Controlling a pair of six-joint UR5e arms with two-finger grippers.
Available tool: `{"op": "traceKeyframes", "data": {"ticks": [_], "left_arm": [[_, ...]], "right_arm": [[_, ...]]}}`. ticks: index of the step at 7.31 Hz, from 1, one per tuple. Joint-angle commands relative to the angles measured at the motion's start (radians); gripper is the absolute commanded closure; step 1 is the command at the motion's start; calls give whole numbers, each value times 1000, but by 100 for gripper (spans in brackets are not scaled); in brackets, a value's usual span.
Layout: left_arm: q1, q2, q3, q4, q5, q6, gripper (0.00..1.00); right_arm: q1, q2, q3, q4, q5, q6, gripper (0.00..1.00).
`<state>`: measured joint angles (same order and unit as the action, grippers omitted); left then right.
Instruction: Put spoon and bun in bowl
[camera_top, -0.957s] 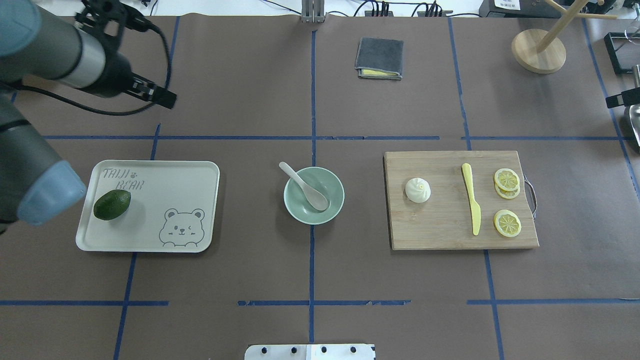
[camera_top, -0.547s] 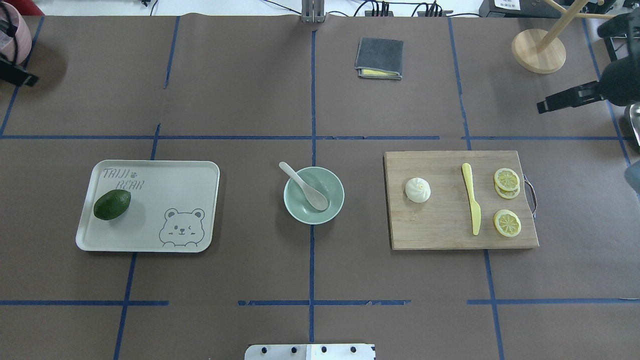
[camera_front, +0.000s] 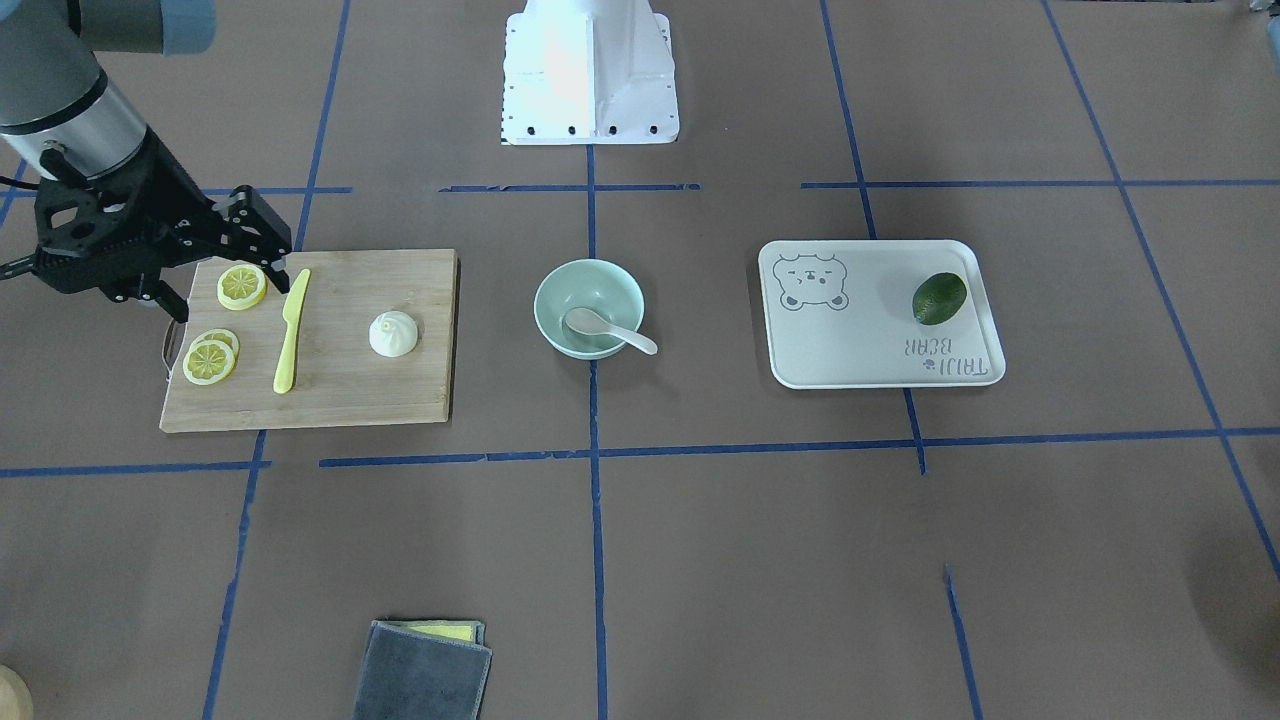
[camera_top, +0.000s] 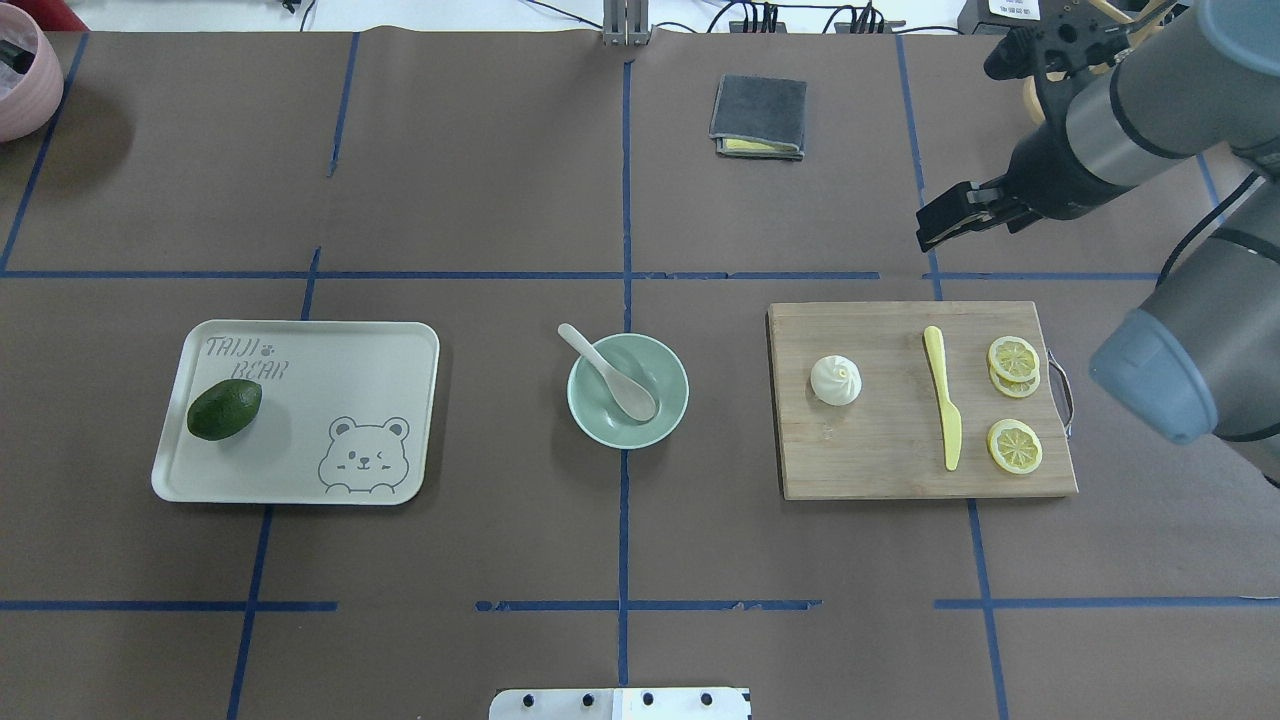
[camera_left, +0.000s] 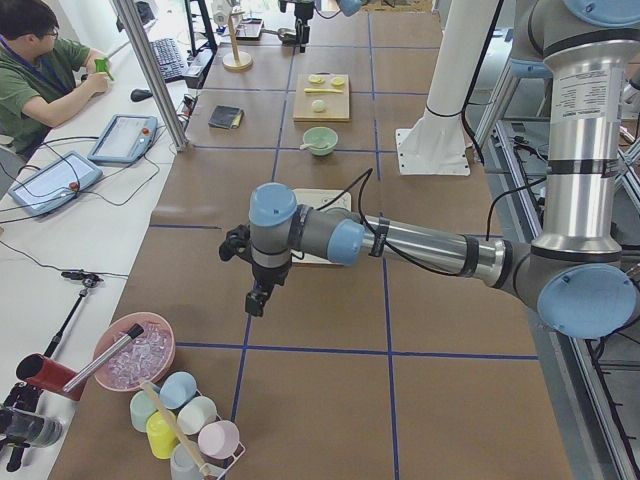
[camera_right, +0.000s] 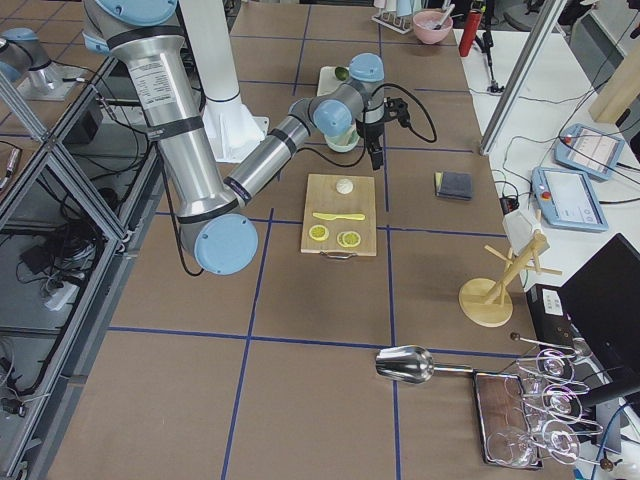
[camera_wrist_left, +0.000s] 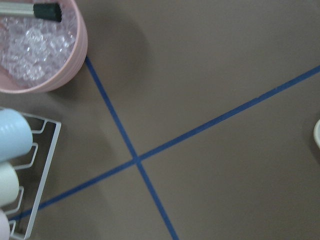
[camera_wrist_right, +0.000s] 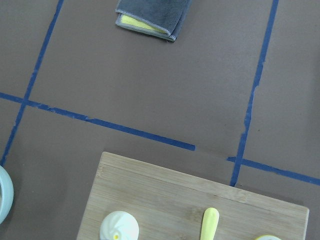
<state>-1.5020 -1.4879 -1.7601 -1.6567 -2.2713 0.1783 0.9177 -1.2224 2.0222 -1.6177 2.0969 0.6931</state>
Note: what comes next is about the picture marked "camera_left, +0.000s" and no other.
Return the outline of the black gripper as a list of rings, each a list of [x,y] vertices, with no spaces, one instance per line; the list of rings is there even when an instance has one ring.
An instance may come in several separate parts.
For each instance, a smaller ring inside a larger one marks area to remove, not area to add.
[[[252,264],[254,286],[245,297],[245,311],[251,316],[263,316],[266,303],[271,297],[275,285],[283,286],[289,273],[289,264],[265,267]]]

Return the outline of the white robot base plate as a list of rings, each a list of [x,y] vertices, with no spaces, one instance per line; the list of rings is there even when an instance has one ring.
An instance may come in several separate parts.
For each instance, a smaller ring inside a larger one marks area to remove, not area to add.
[[[452,131],[397,129],[395,139],[401,175],[470,175],[460,127]]]

